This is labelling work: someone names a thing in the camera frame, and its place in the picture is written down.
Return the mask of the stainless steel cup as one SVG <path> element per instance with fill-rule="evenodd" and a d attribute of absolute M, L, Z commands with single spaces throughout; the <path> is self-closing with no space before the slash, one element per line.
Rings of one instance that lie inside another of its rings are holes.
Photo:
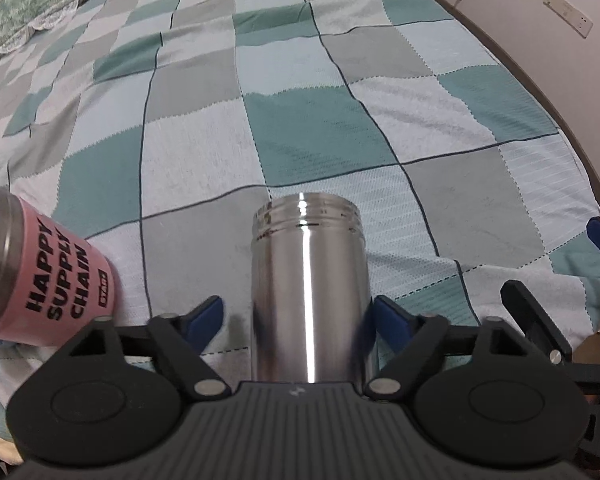
<path fill-rule="evenodd" d="M 375 373 L 375 326 L 358 207 L 297 193 L 252 225 L 251 374 L 257 382 L 350 382 Z"/>

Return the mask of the checkered green grey bedsheet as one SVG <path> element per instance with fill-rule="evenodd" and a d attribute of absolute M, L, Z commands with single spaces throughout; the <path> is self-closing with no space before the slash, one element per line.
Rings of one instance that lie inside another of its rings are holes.
<path fill-rule="evenodd" d="M 474 325 L 518 280 L 600 332 L 582 162 L 434 0 L 69 0 L 0 53 L 0 185 L 105 254 L 120 324 L 222 297 L 231 382 L 253 215 L 299 192 L 358 206 L 374 294 Z"/>

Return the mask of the white wall socket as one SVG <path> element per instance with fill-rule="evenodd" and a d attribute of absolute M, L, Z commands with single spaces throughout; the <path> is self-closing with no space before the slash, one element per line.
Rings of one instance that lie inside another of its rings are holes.
<path fill-rule="evenodd" d="M 568 23 L 582 38 L 590 34 L 593 22 L 567 0 L 543 0 L 543 4 Z"/>

